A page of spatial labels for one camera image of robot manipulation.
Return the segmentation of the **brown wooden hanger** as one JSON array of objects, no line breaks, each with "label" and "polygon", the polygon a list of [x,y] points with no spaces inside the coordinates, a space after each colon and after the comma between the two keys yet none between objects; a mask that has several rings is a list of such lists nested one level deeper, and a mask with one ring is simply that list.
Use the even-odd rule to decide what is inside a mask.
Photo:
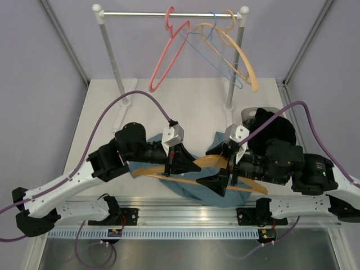
[{"label": "brown wooden hanger", "polygon": [[[158,178],[166,181],[202,186],[203,184],[196,182],[197,179],[203,178],[203,176],[201,176],[200,173],[205,173],[210,168],[225,169],[227,165],[227,159],[219,155],[209,155],[196,159],[194,163],[201,168],[199,172],[175,174],[175,177],[173,177],[172,174],[170,176],[166,176],[164,173],[165,166],[163,165],[163,166],[136,169],[133,172],[131,172],[131,175],[133,177],[147,176],[147,177]],[[261,186],[260,184],[256,183],[254,180],[244,177],[238,177],[238,180],[241,183],[248,186],[248,188],[226,185],[225,188],[221,188],[220,193],[225,194],[225,191],[233,190],[233,191],[244,191],[250,193],[256,192],[256,193],[268,195],[268,190],[265,187]]]}]

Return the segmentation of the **blue-grey t shirt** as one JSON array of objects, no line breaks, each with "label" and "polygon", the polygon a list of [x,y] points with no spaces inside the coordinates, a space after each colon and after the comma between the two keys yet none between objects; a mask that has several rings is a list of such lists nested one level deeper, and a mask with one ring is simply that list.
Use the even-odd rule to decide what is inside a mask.
[{"label": "blue-grey t shirt", "polygon": [[[148,139],[148,142],[160,141],[162,139],[162,134],[159,133]],[[216,131],[212,144],[208,147],[208,150],[222,143],[224,139],[224,133]],[[139,162],[129,162],[130,174],[133,178],[137,178],[134,175],[134,171],[142,168],[149,168],[156,164],[149,163],[139,163]],[[196,181],[198,178],[213,176],[219,172],[219,169],[216,167],[205,168],[200,172],[191,172],[185,173],[184,175],[172,175],[173,177],[178,177],[181,179],[189,179],[191,181]],[[159,179],[159,182],[167,187],[167,189],[173,191],[175,194],[190,199],[194,202],[197,202],[205,206],[215,206],[218,208],[232,208],[243,206],[247,203],[250,193],[245,191],[235,191],[227,190],[224,197],[217,195],[215,192],[210,189],[197,186],[193,184],[180,183],[174,181],[167,181]]]}]

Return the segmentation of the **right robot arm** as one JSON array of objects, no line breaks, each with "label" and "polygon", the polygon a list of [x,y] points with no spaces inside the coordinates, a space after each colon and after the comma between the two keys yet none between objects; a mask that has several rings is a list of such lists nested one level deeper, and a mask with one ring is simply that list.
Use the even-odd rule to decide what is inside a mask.
[{"label": "right robot arm", "polygon": [[290,181],[291,190],[301,194],[297,199],[262,197],[253,208],[239,208],[244,224],[311,215],[333,215],[341,222],[359,222],[359,181],[349,181],[334,161],[306,154],[301,146],[272,139],[262,155],[247,150],[239,161],[230,156],[225,168],[196,182],[223,197],[226,189],[238,181],[281,186]]}]

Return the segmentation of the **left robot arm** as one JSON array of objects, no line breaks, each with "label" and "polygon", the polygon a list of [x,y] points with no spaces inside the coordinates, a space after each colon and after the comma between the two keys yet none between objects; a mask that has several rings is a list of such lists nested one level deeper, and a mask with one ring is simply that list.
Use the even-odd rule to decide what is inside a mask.
[{"label": "left robot arm", "polygon": [[110,226],[122,221],[122,210],[115,197],[106,195],[94,202],[67,200],[89,188],[127,174],[129,163],[164,165],[165,176],[199,172],[195,158],[185,149],[183,129],[174,122],[165,128],[160,141],[147,142],[140,123],[128,123],[114,138],[88,155],[68,175],[32,190],[19,187],[12,191],[19,213],[16,225],[26,237],[40,236],[61,223],[86,221],[92,226]]}]

